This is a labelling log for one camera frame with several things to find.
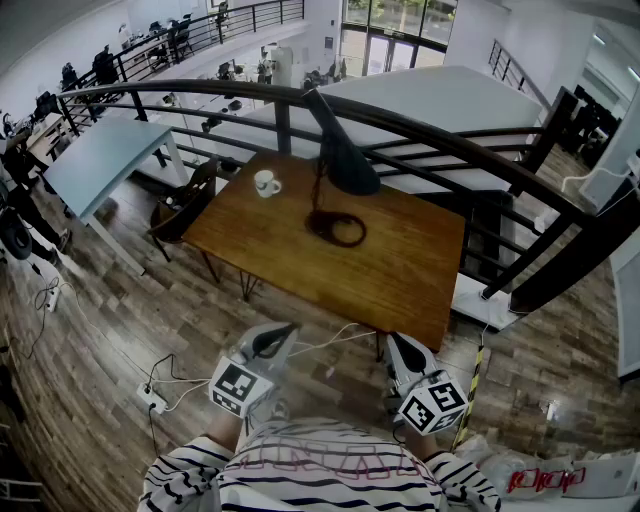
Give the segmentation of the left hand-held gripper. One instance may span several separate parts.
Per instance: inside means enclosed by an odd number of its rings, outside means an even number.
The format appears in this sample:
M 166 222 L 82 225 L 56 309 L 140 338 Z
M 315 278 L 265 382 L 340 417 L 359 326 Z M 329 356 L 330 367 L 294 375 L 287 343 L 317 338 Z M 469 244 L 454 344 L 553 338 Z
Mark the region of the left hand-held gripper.
M 287 358 L 296 345 L 301 326 L 273 322 L 254 326 L 240 338 L 240 347 L 222 356 L 208 384 L 209 400 L 228 413 L 245 418 L 279 387 Z M 272 357 L 252 351 L 268 351 Z

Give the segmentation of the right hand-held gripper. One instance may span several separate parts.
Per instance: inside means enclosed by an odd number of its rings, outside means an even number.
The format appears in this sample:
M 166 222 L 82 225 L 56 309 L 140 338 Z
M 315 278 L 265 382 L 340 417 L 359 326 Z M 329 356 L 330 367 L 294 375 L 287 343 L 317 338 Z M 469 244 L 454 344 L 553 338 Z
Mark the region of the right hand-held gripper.
M 413 373 L 424 372 L 431 352 L 402 333 L 386 336 L 384 360 L 388 378 L 398 383 L 401 363 Z M 394 427 L 406 426 L 418 434 L 434 434 L 452 427 L 469 406 L 458 381 L 446 371 L 421 375 L 415 382 L 396 388 L 386 400 Z

